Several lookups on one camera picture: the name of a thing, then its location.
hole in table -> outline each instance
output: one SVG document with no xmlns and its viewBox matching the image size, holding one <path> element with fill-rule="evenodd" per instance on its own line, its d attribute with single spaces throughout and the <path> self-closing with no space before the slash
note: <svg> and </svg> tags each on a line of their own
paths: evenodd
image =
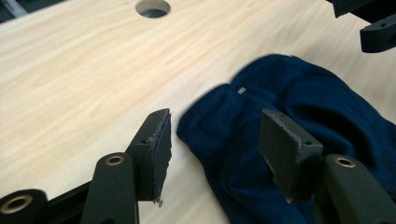
<svg viewBox="0 0 396 224">
<path fill-rule="evenodd" d="M 166 16 L 171 6 L 164 0 L 142 0 L 134 7 L 142 17 L 156 19 Z"/>
</svg>

blue fabric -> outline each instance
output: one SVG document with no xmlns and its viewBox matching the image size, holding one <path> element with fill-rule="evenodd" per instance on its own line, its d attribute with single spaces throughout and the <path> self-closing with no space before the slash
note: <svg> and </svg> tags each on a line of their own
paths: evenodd
<svg viewBox="0 0 396 224">
<path fill-rule="evenodd" d="M 260 155 L 263 109 L 300 124 L 323 144 L 324 156 L 358 159 L 396 195 L 396 126 L 333 73 L 269 55 L 199 99 L 177 127 L 232 223 L 315 223 L 312 202 L 287 203 Z"/>
</svg>

wood grain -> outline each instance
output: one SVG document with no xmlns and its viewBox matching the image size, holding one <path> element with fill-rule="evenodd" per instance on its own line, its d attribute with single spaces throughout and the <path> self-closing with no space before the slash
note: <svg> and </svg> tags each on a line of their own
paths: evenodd
<svg viewBox="0 0 396 224">
<path fill-rule="evenodd" d="M 333 71 L 396 122 L 396 50 L 362 53 L 368 23 L 336 19 L 324 0 L 168 0 L 160 19 L 136 3 L 70 0 L 0 25 L 0 197 L 85 183 L 150 112 L 170 108 L 175 130 L 199 96 L 270 53 Z M 163 199 L 140 204 L 141 223 L 228 223 L 175 134 Z"/>
</svg>

wooden table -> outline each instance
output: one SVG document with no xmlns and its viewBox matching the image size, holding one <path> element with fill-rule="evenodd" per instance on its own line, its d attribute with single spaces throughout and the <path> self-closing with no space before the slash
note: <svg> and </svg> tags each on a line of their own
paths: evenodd
<svg viewBox="0 0 396 224">
<path fill-rule="evenodd" d="M 70 0 L 0 25 L 0 197 L 43 189 L 49 199 L 92 178 L 155 110 L 173 133 L 193 101 L 270 53 L 333 71 L 396 122 L 396 49 L 361 52 L 352 15 L 316 0 L 168 0 L 141 17 L 137 0 Z M 228 223 L 201 164 L 174 134 L 160 209 L 141 223 Z"/>
</svg>

wooden tabletop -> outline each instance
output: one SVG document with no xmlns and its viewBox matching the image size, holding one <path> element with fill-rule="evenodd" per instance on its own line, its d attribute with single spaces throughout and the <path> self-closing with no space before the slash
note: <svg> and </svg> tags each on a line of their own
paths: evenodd
<svg viewBox="0 0 396 224">
<path fill-rule="evenodd" d="M 367 22 L 336 19 L 325 0 L 167 2 L 159 19 L 137 0 L 69 0 L 0 25 L 0 197 L 52 199 L 89 181 L 149 113 L 170 108 L 164 204 L 140 203 L 141 223 L 228 223 L 175 129 L 198 97 L 270 53 L 329 69 L 396 122 L 396 49 L 362 53 Z"/>
</svg>

